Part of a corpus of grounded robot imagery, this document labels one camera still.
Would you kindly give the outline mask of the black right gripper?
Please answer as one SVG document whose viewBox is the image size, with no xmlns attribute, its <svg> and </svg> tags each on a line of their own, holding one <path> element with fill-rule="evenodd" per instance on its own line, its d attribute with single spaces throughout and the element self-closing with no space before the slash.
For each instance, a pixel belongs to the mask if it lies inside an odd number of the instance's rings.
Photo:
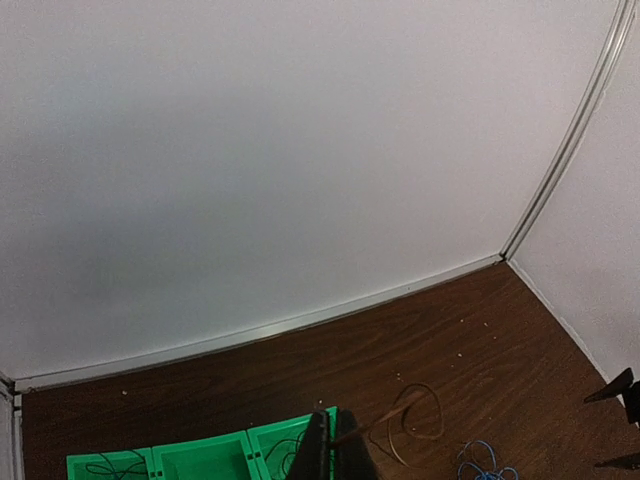
<svg viewBox="0 0 640 480">
<path fill-rule="evenodd" d="M 634 382 L 631 367 L 624 369 L 611 382 L 600 390 L 588 395 L 583 402 L 594 403 L 617 396 L 622 396 L 627 420 L 630 424 L 639 425 L 640 421 L 640 393 L 639 382 Z"/>
</svg>

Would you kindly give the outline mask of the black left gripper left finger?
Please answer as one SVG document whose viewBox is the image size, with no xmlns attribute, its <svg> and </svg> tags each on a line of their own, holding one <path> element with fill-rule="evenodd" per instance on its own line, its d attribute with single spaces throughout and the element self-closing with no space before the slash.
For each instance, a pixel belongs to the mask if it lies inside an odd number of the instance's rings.
<svg viewBox="0 0 640 480">
<path fill-rule="evenodd" d="M 289 480 L 329 480 L 329 443 L 329 414 L 314 412 L 290 466 Z"/>
</svg>

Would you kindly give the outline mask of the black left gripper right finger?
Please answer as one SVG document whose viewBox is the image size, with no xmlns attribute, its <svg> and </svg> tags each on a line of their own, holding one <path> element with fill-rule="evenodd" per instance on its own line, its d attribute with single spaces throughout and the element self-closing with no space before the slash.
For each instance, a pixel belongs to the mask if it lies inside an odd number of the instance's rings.
<svg viewBox="0 0 640 480">
<path fill-rule="evenodd" d="M 358 432 L 358 428 L 356 417 L 350 410 L 338 411 L 334 440 L 335 479 L 379 479 L 376 465 L 363 439 L 363 434 Z"/>
</svg>

